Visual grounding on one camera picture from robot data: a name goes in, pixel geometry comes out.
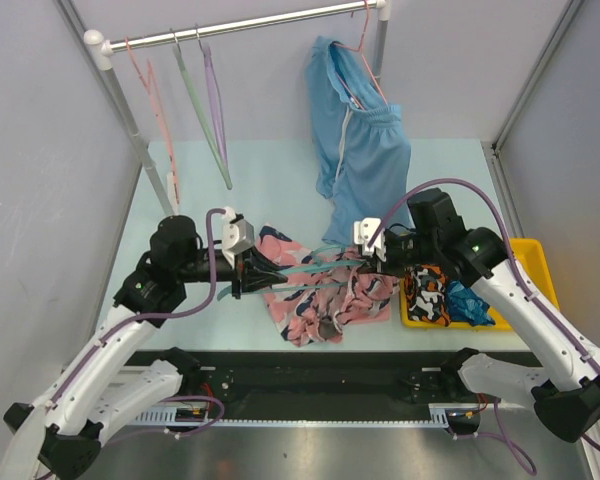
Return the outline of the teal plastic hanger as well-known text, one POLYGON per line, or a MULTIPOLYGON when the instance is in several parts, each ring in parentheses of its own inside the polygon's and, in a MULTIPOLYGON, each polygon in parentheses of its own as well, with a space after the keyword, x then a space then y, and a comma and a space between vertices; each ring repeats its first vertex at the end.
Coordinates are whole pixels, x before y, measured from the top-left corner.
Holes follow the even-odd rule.
MULTIPOLYGON (((340 244, 324 245, 310 252, 309 258, 311 263, 301 264, 296 267, 287 267, 281 270, 281 273, 288 278, 290 275, 295 274, 317 274, 326 271, 330 271, 336 268, 353 268, 359 267, 363 264, 360 259, 345 259, 344 254, 347 251, 347 247, 340 244), (326 261, 322 258, 322 254, 331 250, 338 250, 341 256, 334 261, 326 261)), ((289 280, 283 280, 283 287, 265 286, 259 287, 253 292, 246 292, 246 295, 263 295, 265 293, 277 293, 277 292, 292 292, 292 291, 303 291, 307 289, 318 289, 318 286, 288 286, 289 280)))

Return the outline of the pink patterned shorts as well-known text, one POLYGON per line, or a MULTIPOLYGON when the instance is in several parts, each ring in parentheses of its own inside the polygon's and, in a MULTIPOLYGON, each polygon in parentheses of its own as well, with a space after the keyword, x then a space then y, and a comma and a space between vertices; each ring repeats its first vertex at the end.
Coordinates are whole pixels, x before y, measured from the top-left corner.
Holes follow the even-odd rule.
MULTIPOLYGON (((313 251, 271 225, 261 228, 257 248, 281 269, 311 263, 309 254, 313 251)), ((326 261, 340 256, 338 250, 322 254, 326 261)), ((362 260, 353 247, 347 247, 344 258, 362 260)), ((318 286, 318 289, 263 294, 278 333, 297 347, 338 343, 348 325, 387 321, 391 298, 399 290, 397 278, 365 273, 362 265, 317 274, 295 274, 287 279, 288 286, 318 286)))

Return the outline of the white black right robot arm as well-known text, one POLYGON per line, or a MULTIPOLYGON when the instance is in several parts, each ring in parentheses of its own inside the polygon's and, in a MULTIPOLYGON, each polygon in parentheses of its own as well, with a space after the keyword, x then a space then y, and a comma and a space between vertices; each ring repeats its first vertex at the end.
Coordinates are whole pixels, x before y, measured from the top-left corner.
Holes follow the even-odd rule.
POLYGON ((574 443, 600 420, 600 348, 587 340, 522 270, 508 240, 468 229, 450 196, 431 188, 404 198, 415 229, 397 235, 379 218, 355 223, 353 239, 375 273, 402 277, 431 264, 471 289, 501 314, 532 351, 536 368, 464 348, 445 366, 443 393, 464 401, 473 393, 532 410, 558 438, 574 443))

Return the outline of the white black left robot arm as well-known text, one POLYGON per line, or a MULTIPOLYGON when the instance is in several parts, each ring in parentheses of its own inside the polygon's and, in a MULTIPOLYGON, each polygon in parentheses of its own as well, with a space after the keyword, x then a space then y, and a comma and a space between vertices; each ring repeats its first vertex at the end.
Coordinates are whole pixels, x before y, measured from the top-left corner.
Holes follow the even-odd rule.
POLYGON ((201 312, 219 283, 246 293, 286 282, 280 267, 256 248, 252 225, 232 209, 219 240, 200 236, 184 215, 164 218, 149 248, 123 281, 104 323, 53 384, 31 403, 14 403, 3 420, 13 437, 0 479, 30 479, 39 465, 59 479, 79 478, 129 422, 171 397, 187 400, 201 387, 199 363, 178 348, 165 351, 134 380, 108 392, 131 356, 169 320, 201 312))

